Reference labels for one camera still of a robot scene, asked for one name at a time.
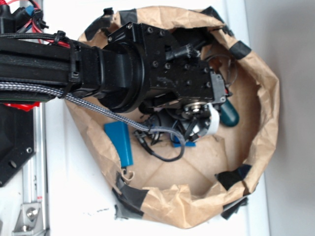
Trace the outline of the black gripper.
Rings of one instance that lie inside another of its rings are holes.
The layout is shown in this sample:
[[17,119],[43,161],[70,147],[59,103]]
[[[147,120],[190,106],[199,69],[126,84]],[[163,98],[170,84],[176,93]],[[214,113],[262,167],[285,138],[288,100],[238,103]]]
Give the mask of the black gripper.
[[180,46],[172,32],[128,23],[109,36],[107,107],[149,114],[161,108],[162,125],[176,122],[193,142],[217,132],[221,105],[230,93],[222,76],[201,59],[201,50]]

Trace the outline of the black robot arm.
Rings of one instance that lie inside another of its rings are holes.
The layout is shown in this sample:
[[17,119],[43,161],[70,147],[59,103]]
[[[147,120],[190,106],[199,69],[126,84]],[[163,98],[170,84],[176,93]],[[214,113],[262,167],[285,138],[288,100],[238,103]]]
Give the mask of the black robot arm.
[[0,100],[31,104],[92,96],[115,113],[161,108],[160,123],[172,123],[194,141],[214,124],[214,111],[226,126],[239,121],[224,79],[200,57],[213,40],[205,28],[169,32],[136,23],[113,32],[104,48],[62,32],[2,34]]

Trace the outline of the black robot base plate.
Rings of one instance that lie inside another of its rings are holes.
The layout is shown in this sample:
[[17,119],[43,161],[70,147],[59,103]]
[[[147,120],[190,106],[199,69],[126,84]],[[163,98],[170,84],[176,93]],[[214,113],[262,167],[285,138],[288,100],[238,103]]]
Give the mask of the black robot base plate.
[[33,112],[0,106],[0,186],[34,155]]

